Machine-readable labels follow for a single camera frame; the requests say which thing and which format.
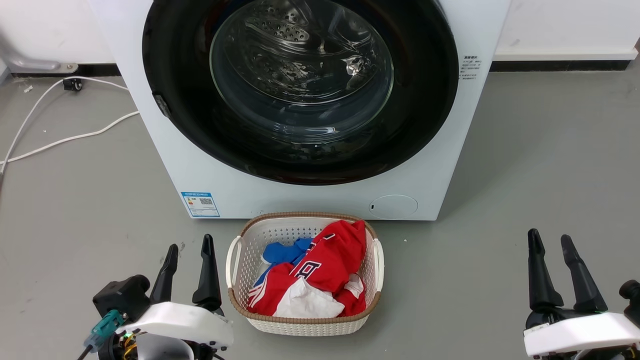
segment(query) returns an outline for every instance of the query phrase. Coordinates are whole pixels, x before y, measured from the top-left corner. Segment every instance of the washing machine door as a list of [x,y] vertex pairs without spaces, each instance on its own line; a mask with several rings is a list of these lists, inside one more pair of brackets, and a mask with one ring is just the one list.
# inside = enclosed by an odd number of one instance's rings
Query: washing machine door
[[458,85],[434,0],[155,0],[142,46],[158,106],[185,136],[291,184],[401,164],[436,135]]

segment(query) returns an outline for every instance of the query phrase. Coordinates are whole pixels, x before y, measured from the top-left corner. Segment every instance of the black baseboard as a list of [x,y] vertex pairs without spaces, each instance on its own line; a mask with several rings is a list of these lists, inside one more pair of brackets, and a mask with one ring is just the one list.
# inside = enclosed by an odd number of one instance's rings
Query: black baseboard
[[631,60],[494,61],[490,72],[623,71]]
[[[490,72],[530,71],[623,71],[631,60],[570,60],[570,61],[494,61]],[[80,64],[73,74],[14,74],[17,78],[65,78],[67,76],[120,76],[116,64]]]

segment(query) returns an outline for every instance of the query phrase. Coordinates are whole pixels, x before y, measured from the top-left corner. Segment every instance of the white washing machine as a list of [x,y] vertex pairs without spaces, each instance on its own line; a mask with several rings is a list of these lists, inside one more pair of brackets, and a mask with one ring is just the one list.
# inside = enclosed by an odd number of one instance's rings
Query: white washing machine
[[435,220],[510,0],[89,0],[193,218]]

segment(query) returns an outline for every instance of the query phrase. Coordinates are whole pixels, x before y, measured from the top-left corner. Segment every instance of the blue and white label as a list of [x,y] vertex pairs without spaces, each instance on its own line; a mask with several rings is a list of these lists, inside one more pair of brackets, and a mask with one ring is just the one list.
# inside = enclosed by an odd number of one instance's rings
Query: blue and white label
[[187,205],[192,217],[195,218],[219,218],[220,213],[216,208],[211,193],[186,193],[182,192],[182,198]]

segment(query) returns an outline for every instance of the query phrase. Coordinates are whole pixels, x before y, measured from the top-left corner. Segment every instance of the clothes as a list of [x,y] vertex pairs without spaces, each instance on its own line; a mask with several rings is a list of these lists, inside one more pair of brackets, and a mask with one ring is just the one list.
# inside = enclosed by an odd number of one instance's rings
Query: clothes
[[[365,251],[363,221],[330,224],[308,246],[299,264],[281,263],[266,272],[264,282],[249,292],[247,310],[287,317],[356,315],[365,309],[364,284],[356,274]],[[340,311],[328,316],[338,307]]]
[[269,267],[258,277],[254,286],[262,284],[264,276],[274,266],[282,263],[292,263],[297,265],[304,258],[305,251],[309,248],[312,238],[298,238],[293,245],[285,246],[281,243],[270,243],[262,252],[262,262],[268,264]]

